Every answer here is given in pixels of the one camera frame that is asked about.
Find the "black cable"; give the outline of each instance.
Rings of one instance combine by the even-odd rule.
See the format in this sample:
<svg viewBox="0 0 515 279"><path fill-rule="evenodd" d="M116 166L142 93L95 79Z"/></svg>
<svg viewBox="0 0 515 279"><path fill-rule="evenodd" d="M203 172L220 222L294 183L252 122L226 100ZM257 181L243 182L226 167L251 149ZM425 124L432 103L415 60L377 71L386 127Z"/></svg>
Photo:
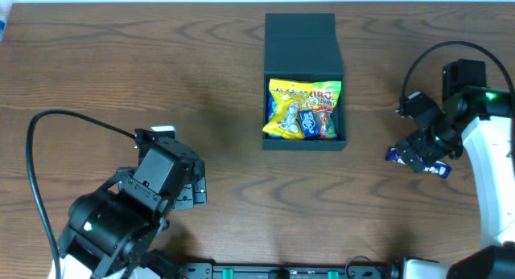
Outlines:
<svg viewBox="0 0 515 279"><path fill-rule="evenodd" d="M515 89L513 88L512 79L510 78L510 76L508 74L508 71L506 70L505 66L499 61L499 59L497 57L495 57L487 49L485 49L485 48L483 48L483 47L481 47L479 45L476 45L474 43L470 43L470 42L466 42L466 41L448 41L448 42L443 42L443 43L436 44L433 47L430 47L429 49L427 49L425 52L423 52L420 55L420 57L418 57L418 59L415 60L413 65L411 65L410 70L408 70L408 72L406 73L406 77L404 78L404 83L402 84L401 96L399 97L399 113L402 116L404 116L404 105L406 103L406 100L408 99L406 97L406 90L408 88L408 82L410 81L411 73L413 73L413 71L417 67L418 63L420 63L420 61L422 61L422 59L427 54L431 53L432 51L434 51L434 50L436 50L436 49L438 49L440 47L450 46L450 45L461 45L461 46L466 46L466 47L474 48L477 51L480 51L481 53L485 54L488 58L490 58L493 61L493 63L499 68L499 70L501 70L502 76L506 80L506 84L508 85L509 93L511 94L511 97L512 97L512 133L511 133L511 142L512 142L511 145L512 145L512 147L511 147L511 154L512 154L512 158L513 158L512 159L513 170L515 171L515 121L513 121L513 119L515 119Z"/></svg>
<svg viewBox="0 0 515 279"><path fill-rule="evenodd" d="M351 264L353 263L353 261L354 261L355 259L365 259L365 260L367 260L368 262L370 262L370 263L372 263L372 264L373 264L372 260L370 260L370 259L369 259L368 257L366 257L366 256L361 256L361 255L359 255L359 256L354 256L353 258L351 258L351 260L347 261L347 264L345 265L345 276L347 276L347 278L348 278L348 279L354 279L352 276L350 276L350 275L348 274L348 267L350 267L350 266L351 266ZM374 268L379 272L380 278L383 278L381 270L379 270L379 268L378 268L376 265L374 265L374 264L373 264L372 266L373 266L373 267L374 267Z"/></svg>
<svg viewBox="0 0 515 279"><path fill-rule="evenodd" d="M60 257L59 257L59 250L57 248L56 238L54 237L54 233L52 231L52 226L50 225L50 221L48 220L47 211L45 210L45 206L43 205L43 200L41 199L41 194L39 193L38 183L35 179L35 171L34 171L34 158L32 156L32 144L34 141L34 130L35 125L38 123L38 120L41 119L41 117L47 116L49 114L63 114L63 115L69 115L73 117L80 118L82 120L85 120L87 122L91 122L93 124L105 127L106 129L110 129L112 131L118 132L120 134L123 134L127 137L130 137L132 139L135 139L136 137L126 132L123 129L116 128L114 126L108 125L102 121L98 121L96 119L93 119L91 117L87 117L85 115L74 113L73 111L68 110L47 110L43 111L41 113L36 114L31 120L31 123L29 124L29 129L27 131L27 144L25 145L25 156L27 160L27 172L29 176L29 181L31 183L32 188L32 194L34 195L35 205L38 208L39 216L41 217L41 220L43 221L43 226L45 228L45 232L47 233L48 242L50 243L50 249L51 254L54 259L54 264L56 266L56 279L61 278L61 270L60 270Z"/></svg>

